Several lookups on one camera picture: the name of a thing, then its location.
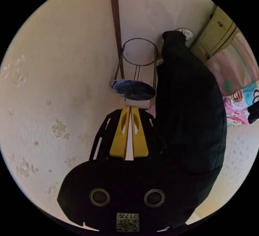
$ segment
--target qr code label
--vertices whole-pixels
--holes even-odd
[[[120,232],[139,232],[139,215],[117,213],[116,228]]]

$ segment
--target wooden door frame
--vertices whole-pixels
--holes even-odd
[[[118,57],[120,59],[122,56],[122,46],[121,46],[121,25],[120,25],[119,0],[111,0],[111,6],[112,6],[112,10],[113,10],[113,23],[114,23],[114,29],[115,29]],[[121,61],[121,63],[120,63],[120,72],[121,72],[121,78],[125,79],[123,61]]]

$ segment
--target metal wire basket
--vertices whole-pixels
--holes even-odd
[[[132,40],[145,40],[145,41],[151,43],[151,44],[154,46],[154,60],[153,60],[152,62],[150,62],[150,63],[147,63],[147,64],[136,64],[136,63],[130,62],[130,61],[125,57],[125,55],[124,55],[124,50],[125,50],[126,44],[127,44],[129,41],[132,41]],[[135,80],[138,81],[140,67],[145,67],[145,66],[148,66],[148,65],[150,65],[150,64],[154,64],[153,88],[154,88],[154,90],[155,90],[155,89],[156,89],[156,61],[157,61],[157,57],[158,57],[158,49],[157,49],[156,45],[155,45],[153,42],[151,42],[151,41],[149,41],[149,40],[147,40],[147,39],[145,39],[145,38],[139,38],[139,37],[138,37],[138,38],[132,38],[132,39],[126,41],[126,42],[124,43],[123,47],[122,47],[122,54],[121,54],[121,57],[120,57],[120,59],[119,59],[119,63],[118,63],[118,66],[117,66],[117,70],[116,70],[116,73],[115,73],[115,78],[114,78],[114,80],[117,80],[120,65],[123,64],[123,58],[124,58],[128,63],[130,63],[130,64],[136,66],[135,75],[134,75],[134,81],[135,81]]]

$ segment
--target yellow bracket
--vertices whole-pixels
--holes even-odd
[[[125,159],[126,157],[129,120],[130,120],[130,107],[124,107],[121,111],[119,124],[117,126],[113,143],[110,149],[110,155],[113,157],[120,157],[123,159]]]
[[[132,124],[132,145],[134,158],[147,157],[148,146],[146,144],[146,138],[144,130],[141,124],[140,115],[137,107],[131,108],[131,124]]]

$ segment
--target blue cloth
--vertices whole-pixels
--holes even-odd
[[[153,87],[137,80],[115,80],[111,87],[121,97],[130,100],[149,100],[156,95]]]

